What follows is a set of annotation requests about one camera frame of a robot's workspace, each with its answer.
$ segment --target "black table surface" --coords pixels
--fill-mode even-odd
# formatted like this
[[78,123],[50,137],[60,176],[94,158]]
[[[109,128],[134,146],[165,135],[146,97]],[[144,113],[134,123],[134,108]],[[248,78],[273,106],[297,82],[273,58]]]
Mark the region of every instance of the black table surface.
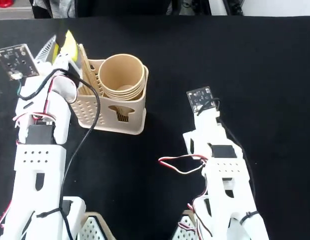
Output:
[[[204,86],[246,150],[269,238],[310,239],[310,17],[7,20],[0,48],[27,43],[36,55],[60,25],[91,59],[129,53],[149,68],[142,134],[94,131],[65,185],[117,239],[169,239],[202,191],[199,172],[179,175],[157,159],[186,153],[182,134],[194,129],[186,91]],[[14,185],[16,89],[0,66],[0,214]],[[85,132],[74,120],[68,156]]]

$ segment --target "circuit board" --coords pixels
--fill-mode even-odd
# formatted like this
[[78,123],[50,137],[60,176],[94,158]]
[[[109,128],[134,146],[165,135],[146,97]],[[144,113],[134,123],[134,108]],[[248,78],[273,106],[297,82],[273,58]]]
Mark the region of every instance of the circuit board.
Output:
[[1,48],[0,62],[11,80],[39,75],[27,44]]
[[208,86],[188,91],[186,94],[193,113],[197,113],[203,105],[202,111],[215,107],[214,98]]

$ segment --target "perforated container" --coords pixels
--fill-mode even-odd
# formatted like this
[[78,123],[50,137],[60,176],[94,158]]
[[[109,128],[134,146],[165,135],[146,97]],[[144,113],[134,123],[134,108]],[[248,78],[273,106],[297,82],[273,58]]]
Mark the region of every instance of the perforated container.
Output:
[[[100,81],[98,80],[98,71],[103,61],[104,60],[89,60],[89,63],[92,65],[91,70],[96,76],[96,82],[100,94],[100,114],[97,125],[94,129],[138,135],[144,129],[146,117],[146,86],[149,70],[144,66],[145,86],[139,99],[130,101],[113,100],[104,95]],[[76,102],[71,104],[71,107],[78,118],[79,125],[83,128],[90,128],[96,116],[97,102],[95,96],[78,95]],[[128,116],[124,116],[119,113],[117,107],[131,108],[133,112],[128,113]]]

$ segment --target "robotic arm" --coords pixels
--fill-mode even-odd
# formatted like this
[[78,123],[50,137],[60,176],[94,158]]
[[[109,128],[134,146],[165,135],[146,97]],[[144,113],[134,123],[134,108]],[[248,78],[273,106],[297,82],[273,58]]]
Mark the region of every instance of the robotic arm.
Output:
[[[70,32],[60,51],[56,51],[55,37],[47,44],[36,59],[25,44],[0,49],[0,61],[8,75],[20,83],[13,118],[19,127],[16,175],[0,240],[20,240],[24,235],[27,240],[75,239],[86,210],[79,197],[61,198],[66,174],[66,150],[62,145],[68,137],[69,104],[76,100],[79,84],[85,84],[80,81],[81,59]],[[37,190],[38,174],[44,174],[44,180]]]
[[183,137],[188,154],[204,160],[201,174],[206,189],[188,205],[195,228],[179,223],[176,232],[194,231],[200,240],[268,240],[250,188],[245,156],[241,147],[227,138],[219,119],[219,103],[216,106],[209,87],[189,91],[187,96],[196,129]]

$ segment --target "stack of paper cups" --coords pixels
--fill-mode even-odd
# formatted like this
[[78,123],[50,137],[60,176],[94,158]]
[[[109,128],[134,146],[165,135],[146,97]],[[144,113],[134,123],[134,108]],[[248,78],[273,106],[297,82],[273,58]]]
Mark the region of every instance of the stack of paper cups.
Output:
[[[145,86],[145,68],[141,60],[129,54],[117,54],[107,58],[100,66],[98,79],[104,94],[117,101],[138,100]],[[130,108],[118,107],[127,116]]]

